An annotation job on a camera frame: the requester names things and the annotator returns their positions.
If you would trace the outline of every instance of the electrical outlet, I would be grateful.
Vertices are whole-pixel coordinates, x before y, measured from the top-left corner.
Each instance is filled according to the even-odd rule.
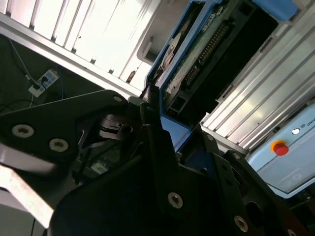
[[[46,77],[47,81],[41,83],[42,79]],[[39,89],[35,89],[34,86],[32,85],[29,88],[29,92],[33,94],[35,97],[41,96],[43,92],[45,92],[46,89],[48,89],[57,79],[59,78],[59,75],[55,74],[53,70],[48,70],[45,74],[42,75],[37,80],[38,85],[40,86]]]

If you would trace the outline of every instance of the cable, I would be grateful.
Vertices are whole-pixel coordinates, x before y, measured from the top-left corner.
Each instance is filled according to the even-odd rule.
[[[2,110],[10,109],[11,111],[13,111],[13,109],[10,106],[4,105],[4,104],[0,104],[0,106],[4,107]]]
[[[25,69],[25,71],[26,71],[26,74],[30,77],[30,79],[32,80],[32,82],[37,85],[36,80],[33,79],[33,77],[31,76],[29,70],[28,70],[27,67],[25,66],[25,64],[24,64],[24,62],[23,62],[23,60],[22,60],[22,58],[21,58],[19,52],[16,50],[16,48],[15,48],[14,44],[12,43],[11,39],[9,39],[9,42],[10,42],[12,48],[14,49],[16,55],[17,55],[18,58],[20,59],[20,62],[22,63],[22,65],[23,65],[23,67],[24,67],[24,69]]]
[[[11,52],[11,57],[13,59],[14,64],[16,65],[16,67],[19,69],[19,71],[23,74],[23,76],[26,75],[26,72],[19,66],[18,62],[15,59],[13,50],[12,50],[12,45],[10,45],[10,52]]]
[[[56,66],[56,70],[59,74],[60,86],[61,86],[61,99],[64,99],[64,91],[63,91],[63,75],[58,66]]]
[[[34,103],[33,100],[34,100],[34,95],[31,97],[31,100],[19,99],[19,100],[16,100],[16,101],[13,101],[13,102],[9,103],[8,105],[1,104],[1,106],[4,106],[4,108],[2,108],[0,110],[0,113],[3,112],[5,109],[7,109],[7,107],[9,107],[12,111],[14,111],[14,109],[11,108],[11,105],[14,104],[14,103],[17,103],[17,102],[30,102],[31,104],[30,104],[29,107],[31,107],[33,104],[37,106],[38,104]]]
[[[33,236],[34,226],[35,226],[35,218],[34,218],[34,220],[33,220],[32,226],[31,226],[31,236]]]
[[[29,108],[33,105],[33,101],[34,101],[34,95],[32,94],[32,95],[31,95],[31,103],[30,103]]]

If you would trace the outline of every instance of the screw head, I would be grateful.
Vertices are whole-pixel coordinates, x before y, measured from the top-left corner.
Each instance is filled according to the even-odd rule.
[[[237,160],[241,159],[241,157],[239,156],[239,154],[233,153],[233,156],[234,156]]]
[[[289,236],[296,236],[296,233],[291,229],[288,229],[287,233],[289,234]]]
[[[183,207],[183,199],[177,193],[174,193],[174,192],[169,193],[168,202],[172,205],[172,207],[176,209],[180,209]]]
[[[114,99],[117,101],[117,102],[122,102],[122,99],[118,96],[114,96]]]
[[[56,152],[64,152],[69,148],[69,144],[64,139],[52,139],[49,142],[49,148]]]
[[[34,134],[34,129],[27,124],[18,124],[12,128],[12,134],[19,138],[29,138]]]
[[[236,215],[234,217],[234,222],[241,231],[243,231],[245,233],[248,231],[248,225],[247,225],[246,221],[241,216]]]

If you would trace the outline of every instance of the machine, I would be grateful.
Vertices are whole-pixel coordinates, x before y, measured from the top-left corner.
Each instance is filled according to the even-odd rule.
[[[105,90],[0,116],[1,203],[51,236],[310,235],[277,196],[315,181],[307,6],[192,0],[139,98]],[[109,140],[107,168],[90,155]]]
[[[222,151],[248,154],[249,163],[279,196],[290,198],[315,181],[314,123],[303,129],[308,135],[289,131],[300,127],[300,116],[305,123],[314,119],[311,107],[307,115],[298,115],[315,96],[315,6],[308,6],[190,2],[147,76],[147,83],[161,91],[162,125],[176,151],[202,120],[203,130],[225,146]],[[284,127],[288,120],[294,125]],[[271,138],[275,129],[280,131]],[[296,151],[278,155],[273,144],[279,140]],[[300,143],[308,150],[303,162]]]
[[[200,127],[175,154],[158,89],[146,94],[105,90],[0,116],[1,186],[51,236],[310,235],[244,156],[222,155]],[[121,142],[117,165],[75,186],[71,163],[107,139]]]

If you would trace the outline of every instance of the white label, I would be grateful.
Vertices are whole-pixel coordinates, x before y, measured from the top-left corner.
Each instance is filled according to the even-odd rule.
[[[212,21],[215,19],[216,15],[212,13],[209,18],[207,19],[206,23],[202,27],[202,31],[206,31]]]
[[[106,171],[108,171],[108,169],[106,168],[106,166],[102,165],[101,163],[95,163],[91,166],[91,169],[94,170],[96,173],[98,174],[102,174]]]

